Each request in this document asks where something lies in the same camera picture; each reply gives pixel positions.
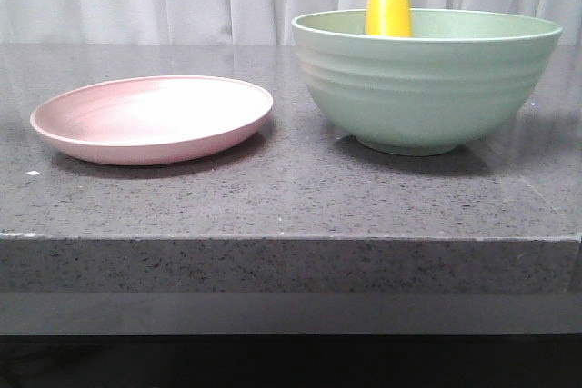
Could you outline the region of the pink plate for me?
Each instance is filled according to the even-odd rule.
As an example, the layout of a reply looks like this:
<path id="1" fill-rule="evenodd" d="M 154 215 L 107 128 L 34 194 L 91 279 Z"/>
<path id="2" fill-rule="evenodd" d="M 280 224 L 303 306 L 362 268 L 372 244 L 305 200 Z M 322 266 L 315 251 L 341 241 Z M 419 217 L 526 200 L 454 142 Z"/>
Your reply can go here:
<path id="1" fill-rule="evenodd" d="M 203 75 L 129 78 L 88 85 L 39 105 L 36 132 L 58 151 L 97 164 L 184 162 L 253 135 L 274 100 L 245 81 Z"/>

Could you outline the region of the green bowl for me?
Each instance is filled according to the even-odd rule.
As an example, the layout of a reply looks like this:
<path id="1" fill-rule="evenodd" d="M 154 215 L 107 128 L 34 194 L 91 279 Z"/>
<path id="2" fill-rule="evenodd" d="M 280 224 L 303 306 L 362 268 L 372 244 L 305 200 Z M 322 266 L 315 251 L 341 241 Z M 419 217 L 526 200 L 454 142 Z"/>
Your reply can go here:
<path id="1" fill-rule="evenodd" d="M 562 29 L 541 18 L 413 9 L 409 37 L 366 35 L 363 11 L 301 15 L 292 26 L 322 113 L 378 151 L 443 154 L 517 114 Z"/>

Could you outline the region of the yellow banana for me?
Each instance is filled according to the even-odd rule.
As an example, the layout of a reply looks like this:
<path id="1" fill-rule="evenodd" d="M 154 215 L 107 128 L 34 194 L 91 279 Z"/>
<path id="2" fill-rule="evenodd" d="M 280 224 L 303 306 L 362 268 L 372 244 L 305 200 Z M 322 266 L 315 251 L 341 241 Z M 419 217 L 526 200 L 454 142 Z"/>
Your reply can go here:
<path id="1" fill-rule="evenodd" d="M 409 0 L 367 0 L 365 33 L 389 37 L 411 37 Z"/>

